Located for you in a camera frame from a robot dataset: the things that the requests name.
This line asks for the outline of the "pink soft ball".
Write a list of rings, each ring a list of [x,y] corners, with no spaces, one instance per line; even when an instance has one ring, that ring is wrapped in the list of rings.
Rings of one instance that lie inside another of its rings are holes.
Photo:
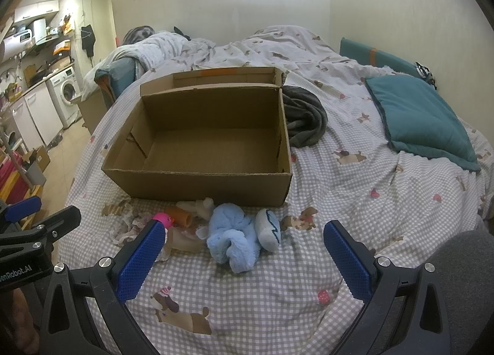
[[[153,216],[153,219],[156,221],[156,222],[159,222],[162,224],[163,228],[165,230],[169,230],[170,228],[173,227],[173,218],[166,214],[166,213],[156,213],[154,216]]]

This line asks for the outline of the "brown soft tube toy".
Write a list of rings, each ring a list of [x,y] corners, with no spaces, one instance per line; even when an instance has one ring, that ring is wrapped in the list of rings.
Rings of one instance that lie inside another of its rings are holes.
[[[192,214],[176,205],[167,206],[165,213],[173,220],[174,224],[180,225],[181,227],[187,228],[193,222]]]

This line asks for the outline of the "beige cloth with tag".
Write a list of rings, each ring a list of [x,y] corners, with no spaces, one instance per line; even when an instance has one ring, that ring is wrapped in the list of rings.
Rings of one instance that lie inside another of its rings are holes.
[[[167,231],[167,237],[161,253],[161,260],[166,261],[173,250],[198,253],[205,245],[205,240],[201,240],[197,236],[186,234],[179,229],[171,228]]]

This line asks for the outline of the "white fluffy plush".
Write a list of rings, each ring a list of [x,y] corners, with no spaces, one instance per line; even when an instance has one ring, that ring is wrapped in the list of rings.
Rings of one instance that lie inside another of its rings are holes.
[[[199,217],[205,221],[210,221],[215,209],[214,201],[208,197],[191,201],[179,201],[176,206],[192,214],[193,217]]]

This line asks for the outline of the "white and blue sock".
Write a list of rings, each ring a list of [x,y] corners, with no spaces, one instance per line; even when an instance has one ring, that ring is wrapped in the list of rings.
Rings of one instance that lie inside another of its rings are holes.
[[[281,243],[280,222],[269,209],[260,210],[255,216],[254,228],[264,250],[276,253]]]

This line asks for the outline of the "light blue fluffy plush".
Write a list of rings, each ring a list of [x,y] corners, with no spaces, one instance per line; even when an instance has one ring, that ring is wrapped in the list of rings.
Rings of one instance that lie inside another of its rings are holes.
[[[214,209],[206,243],[213,260],[229,264],[235,274],[252,270],[260,255],[254,219],[236,204],[220,204]]]

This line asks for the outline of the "small cardboard box on floor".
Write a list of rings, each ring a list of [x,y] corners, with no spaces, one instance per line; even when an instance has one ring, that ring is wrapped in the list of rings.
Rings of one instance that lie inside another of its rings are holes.
[[[44,172],[50,164],[50,157],[44,146],[32,149],[23,156],[23,164],[29,166],[36,163],[39,169]]]

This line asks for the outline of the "checked dog print bedsheet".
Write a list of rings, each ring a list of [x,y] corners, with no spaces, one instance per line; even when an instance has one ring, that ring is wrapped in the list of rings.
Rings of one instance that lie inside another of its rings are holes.
[[[281,218],[311,207],[312,228],[289,227],[278,253],[262,254],[239,275],[207,250],[174,252],[153,266],[128,308],[159,353],[328,353],[361,303],[323,244],[326,222],[338,219],[380,255],[415,266],[493,215],[493,148],[478,130],[467,128],[476,173],[448,159],[394,152],[363,84],[384,69],[340,56],[304,28],[266,27],[223,47],[159,32],[146,45],[161,58],[145,81],[202,68],[274,66],[288,84],[315,94],[328,116],[317,144],[292,150],[291,187],[275,210]]]

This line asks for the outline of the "white washing machine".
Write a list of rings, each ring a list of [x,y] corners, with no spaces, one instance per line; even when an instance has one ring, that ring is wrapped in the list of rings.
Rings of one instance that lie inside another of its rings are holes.
[[[55,73],[48,79],[47,87],[63,128],[69,128],[80,118],[80,110],[76,101],[80,98],[81,91],[74,67],[69,66]]]

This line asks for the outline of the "open brown cardboard box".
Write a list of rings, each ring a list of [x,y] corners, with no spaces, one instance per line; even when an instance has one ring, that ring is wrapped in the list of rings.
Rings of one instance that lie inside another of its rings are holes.
[[[291,150],[275,67],[224,67],[145,82],[103,172],[132,197],[279,207]]]

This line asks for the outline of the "black garment hanging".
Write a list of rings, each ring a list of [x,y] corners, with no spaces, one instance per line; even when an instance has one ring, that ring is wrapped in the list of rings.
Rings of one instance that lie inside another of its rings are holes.
[[[86,52],[88,58],[94,57],[95,35],[92,25],[82,26],[80,28],[82,49]]]

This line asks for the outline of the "dark grey folded cloth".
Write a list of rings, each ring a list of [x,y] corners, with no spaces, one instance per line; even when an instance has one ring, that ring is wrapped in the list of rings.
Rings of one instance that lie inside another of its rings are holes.
[[[327,128],[327,112],[317,96],[302,87],[285,85],[282,98],[290,146],[317,144]]]

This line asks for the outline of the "teal headboard cushion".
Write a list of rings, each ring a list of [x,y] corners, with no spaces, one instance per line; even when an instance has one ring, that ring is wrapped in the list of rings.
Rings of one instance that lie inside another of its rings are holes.
[[[361,65],[390,67],[398,73],[420,77],[414,63],[347,38],[343,38],[340,41],[340,55],[353,59]]]

